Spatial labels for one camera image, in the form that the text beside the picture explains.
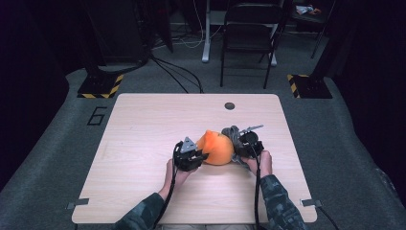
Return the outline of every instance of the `round hole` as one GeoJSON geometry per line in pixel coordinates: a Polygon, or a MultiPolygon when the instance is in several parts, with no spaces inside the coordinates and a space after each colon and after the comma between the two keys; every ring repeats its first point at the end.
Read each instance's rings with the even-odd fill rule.
{"type": "Polygon", "coordinates": [[[236,105],[233,103],[226,103],[224,104],[224,107],[226,107],[228,110],[233,110],[236,107],[236,105]]]}

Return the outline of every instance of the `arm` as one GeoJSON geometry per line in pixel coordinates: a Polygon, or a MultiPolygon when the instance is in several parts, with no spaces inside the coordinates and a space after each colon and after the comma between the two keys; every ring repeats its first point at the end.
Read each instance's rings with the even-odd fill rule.
{"type": "Polygon", "coordinates": [[[271,229],[308,229],[301,213],[289,199],[287,190],[275,175],[263,177],[260,188],[271,229]]]}
{"type": "Polygon", "coordinates": [[[164,206],[164,202],[157,193],[150,195],[117,221],[113,229],[152,229],[155,220],[164,206]]]}
{"type": "MultiPolygon", "coordinates": [[[[145,198],[125,214],[114,224],[114,230],[152,229],[169,194],[170,182],[172,180],[172,167],[172,160],[170,159],[167,163],[167,173],[162,189],[158,193],[154,193],[145,198]]],[[[188,176],[194,171],[195,170],[189,172],[178,171],[175,179],[175,190],[179,189],[188,176]]]]}
{"type": "MultiPolygon", "coordinates": [[[[241,157],[253,174],[257,174],[255,159],[241,157]]],[[[266,214],[271,229],[308,229],[296,206],[289,199],[287,190],[272,174],[272,156],[264,150],[260,154],[260,188],[265,201],[266,214]]]]}

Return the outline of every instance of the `hazard tape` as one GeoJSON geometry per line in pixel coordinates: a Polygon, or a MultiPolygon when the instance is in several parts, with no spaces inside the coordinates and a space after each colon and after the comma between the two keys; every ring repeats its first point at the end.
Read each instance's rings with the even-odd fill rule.
{"type": "Polygon", "coordinates": [[[95,99],[95,98],[113,98],[116,95],[117,90],[119,90],[120,83],[122,82],[124,75],[120,75],[117,77],[116,82],[114,83],[113,88],[108,94],[78,94],[78,98],[87,98],[87,99],[95,99]]]}
{"type": "Polygon", "coordinates": [[[297,99],[300,99],[301,95],[299,94],[298,87],[296,86],[293,77],[308,78],[308,75],[287,75],[287,80],[289,81],[290,89],[292,90],[293,96],[297,99]]]}

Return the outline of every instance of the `wooden table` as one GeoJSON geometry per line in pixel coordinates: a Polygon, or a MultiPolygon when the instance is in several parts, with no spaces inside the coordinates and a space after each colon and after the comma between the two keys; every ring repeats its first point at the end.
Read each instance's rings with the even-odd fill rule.
{"type": "MultiPolygon", "coordinates": [[[[305,176],[276,95],[122,94],[118,97],[79,198],[74,223],[113,223],[163,185],[166,163],[186,136],[196,142],[207,129],[255,130],[273,156],[274,174],[304,221],[317,218],[305,176]],[[233,103],[233,110],[225,108],[233,103]]],[[[237,163],[203,164],[175,191],[160,223],[254,223],[255,177],[237,163]]],[[[267,222],[262,194],[259,220],[267,222]]]]}

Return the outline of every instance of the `black curtain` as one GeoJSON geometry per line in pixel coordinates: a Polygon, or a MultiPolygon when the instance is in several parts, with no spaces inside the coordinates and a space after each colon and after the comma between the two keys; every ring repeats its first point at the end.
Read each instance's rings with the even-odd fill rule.
{"type": "Polygon", "coordinates": [[[347,61],[334,77],[354,129],[406,206],[406,20],[404,1],[367,2],[347,61]]]}
{"type": "Polygon", "coordinates": [[[65,76],[82,68],[61,11],[81,22],[98,64],[102,55],[79,0],[0,1],[0,189],[30,153],[69,90],[65,76]]]}

